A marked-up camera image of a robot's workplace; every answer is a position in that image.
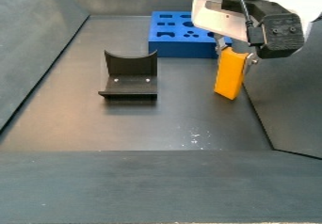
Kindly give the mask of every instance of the black bracket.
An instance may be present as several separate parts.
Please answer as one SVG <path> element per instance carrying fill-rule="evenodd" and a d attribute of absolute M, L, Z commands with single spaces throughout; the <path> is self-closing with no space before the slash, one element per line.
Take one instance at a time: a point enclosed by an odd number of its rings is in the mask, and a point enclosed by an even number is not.
<path fill-rule="evenodd" d="M 157 99 L 157 51 L 148 56 L 121 57 L 104 51 L 108 69 L 106 99 Z"/>

